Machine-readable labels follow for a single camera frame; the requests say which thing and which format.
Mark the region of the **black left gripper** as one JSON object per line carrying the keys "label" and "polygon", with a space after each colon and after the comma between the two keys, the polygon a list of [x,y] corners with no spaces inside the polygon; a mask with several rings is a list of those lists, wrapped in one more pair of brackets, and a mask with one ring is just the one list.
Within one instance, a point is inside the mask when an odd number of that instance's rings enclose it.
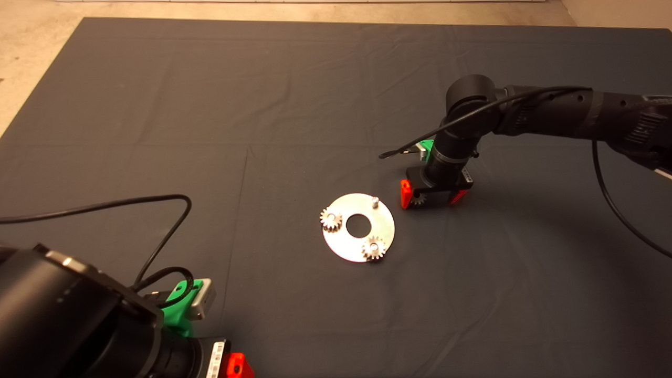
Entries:
{"label": "black left gripper", "polygon": [[254,378],[246,355],[230,352],[230,340],[202,338],[202,377]]}

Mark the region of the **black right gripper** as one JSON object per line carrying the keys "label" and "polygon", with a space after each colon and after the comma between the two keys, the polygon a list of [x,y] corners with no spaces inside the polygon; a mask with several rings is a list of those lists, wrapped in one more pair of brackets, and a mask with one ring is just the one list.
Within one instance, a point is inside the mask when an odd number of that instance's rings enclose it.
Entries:
{"label": "black right gripper", "polygon": [[455,206],[470,192],[474,180],[470,172],[464,167],[457,175],[456,182],[451,184],[433,184],[423,177],[422,167],[409,167],[406,170],[406,179],[401,180],[401,208],[422,206],[430,194],[447,194],[449,206]]}

